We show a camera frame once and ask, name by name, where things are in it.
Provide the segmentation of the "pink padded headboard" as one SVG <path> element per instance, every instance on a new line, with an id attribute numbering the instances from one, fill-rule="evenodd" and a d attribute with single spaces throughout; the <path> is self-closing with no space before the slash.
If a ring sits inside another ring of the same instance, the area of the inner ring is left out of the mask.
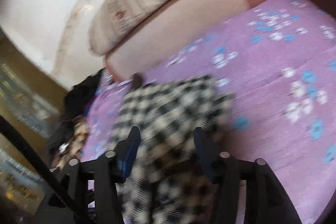
<path id="1" fill-rule="evenodd" d="M 170 0 L 105 57 L 116 81 L 144 72 L 194 42 L 207 28 L 265 0 Z"/>

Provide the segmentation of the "purple floral bed sheet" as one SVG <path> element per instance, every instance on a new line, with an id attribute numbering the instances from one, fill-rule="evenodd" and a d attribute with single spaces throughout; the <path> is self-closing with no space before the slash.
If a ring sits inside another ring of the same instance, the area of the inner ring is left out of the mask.
<path id="1" fill-rule="evenodd" d="M 265 159 L 302 223 L 315 223 L 335 192 L 335 19 L 308 0 L 267 0 L 226 20 L 141 72 L 163 84 L 211 75 L 235 95 L 220 128 L 232 156 Z M 88 113 L 84 159 L 110 142 L 131 78 L 104 69 Z"/>

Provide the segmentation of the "wooden glass wardrobe door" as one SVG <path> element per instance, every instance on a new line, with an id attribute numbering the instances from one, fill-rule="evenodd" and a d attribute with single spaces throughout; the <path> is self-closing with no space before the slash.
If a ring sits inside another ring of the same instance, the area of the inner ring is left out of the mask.
<path id="1" fill-rule="evenodd" d="M 25 58 L 1 35 L 1 116 L 42 155 L 66 91 Z M 1 209 L 32 216 L 45 193 L 31 164 L 1 137 Z"/>

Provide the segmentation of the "brown beige patterned blanket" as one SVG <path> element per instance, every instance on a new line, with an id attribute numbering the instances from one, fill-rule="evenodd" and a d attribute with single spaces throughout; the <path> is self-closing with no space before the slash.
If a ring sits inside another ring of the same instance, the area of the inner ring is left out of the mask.
<path id="1" fill-rule="evenodd" d="M 81 159 L 81 151 L 88 136 L 86 117 L 78 116 L 72 120 L 62 121 L 47 146 L 49 167 L 63 169 L 71 159 Z"/>

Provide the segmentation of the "black cream checked shirt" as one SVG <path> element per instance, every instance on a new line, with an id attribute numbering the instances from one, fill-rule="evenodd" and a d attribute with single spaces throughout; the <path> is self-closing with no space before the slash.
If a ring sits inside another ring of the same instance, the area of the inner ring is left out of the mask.
<path id="1" fill-rule="evenodd" d="M 192 131 L 221 141 L 235 95 L 220 93 L 211 75 L 148 84 L 126 93 L 111 147 L 139 128 L 141 143 L 125 184 L 117 187 L 130 223 L 201 223 L 214 188 L 197 156 Z"/>

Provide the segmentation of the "black garment pile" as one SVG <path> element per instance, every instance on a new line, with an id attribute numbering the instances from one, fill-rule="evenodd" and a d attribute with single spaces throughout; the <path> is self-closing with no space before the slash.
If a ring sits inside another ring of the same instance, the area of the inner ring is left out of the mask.
<path id="1" fill-rule="evenodd" d="M 47 160 L 51 160 L 59 147 L 74 136 L 75 119 L 83 116 L 88 105 L 93 101 L 103 71 L 104 69 L 100 69 L 95 75 L 88 76 L 73 86 L 64 97 L 61 115 L 45 148 Z"/>

